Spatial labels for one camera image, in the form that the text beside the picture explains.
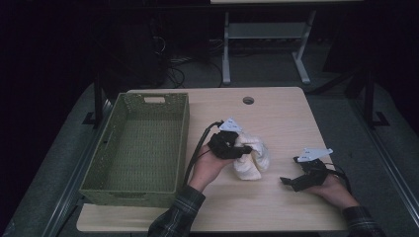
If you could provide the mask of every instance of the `white object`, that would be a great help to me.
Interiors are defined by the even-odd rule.
[[[234,161],[235,173],[241,180],[259,180],[262,178],[260,172],[268,170],[271,163],[268,149],[259,137],[241,132],[235,146],[244,145],[252,147],[253,150],[250,154],[244,154]]]
[[[253,163],[251,154],[244,154],[233,163],[234,171],[240,180],[260,180],[261,173]]]
[[[301,155],[299,155],[297,161],[298,162],[313,161],[320,157],[326,156],[332,152],[333,150],[330,148],[329,149],[304,148]]]
[[[236,132],[240,132],[242,130],[241,126],[239,126],[233,118],[229,118],[227,121],[225,121],[219,127],[219,129],[224,130],[224,131],[236,131]]]

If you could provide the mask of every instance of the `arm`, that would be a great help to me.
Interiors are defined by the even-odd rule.
[[[189,184],[177,195],[172,206],[160,215],[149,227],[148,236],[188,236],[192,223],[205,200],[203,190],[233,160],[218,159],[205,145],[201,157],[194,166]]]
[[[348,223],[349,236],[385,236],[367,209],[361,206],[355,198],[349,194],[337,177],[328,175],[322,186],[314,186],[307,189],[307,191],[325,198],[342,211],[342,214]]]

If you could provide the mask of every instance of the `person's right hand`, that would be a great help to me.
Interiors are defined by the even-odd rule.
[[[194,166],[189,186],[202,192],[221,172],[226,165],[233,163],[233,159],[220,159],[216,157],[207,145],[201,147],[199,158]]]
[[[310,187],[306,191],[325,198],[341,210],[360,205],[334,175],[329,174],[323,185]]]

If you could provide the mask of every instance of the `white towel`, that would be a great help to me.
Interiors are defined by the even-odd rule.
[[[270,165],[269,152],[260,137],[240,132],[236,139],[235,146],[248,145],[253,151],[244,154],[234,161],[233,167],[237,177],[241,180],[259,180],[262,178],[260,172],[268,170]]]

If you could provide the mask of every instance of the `wicker basket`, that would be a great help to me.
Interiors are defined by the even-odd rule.
[[[80,193],[94,204],[168,207],[182,186],[186,93],[119,94]]]

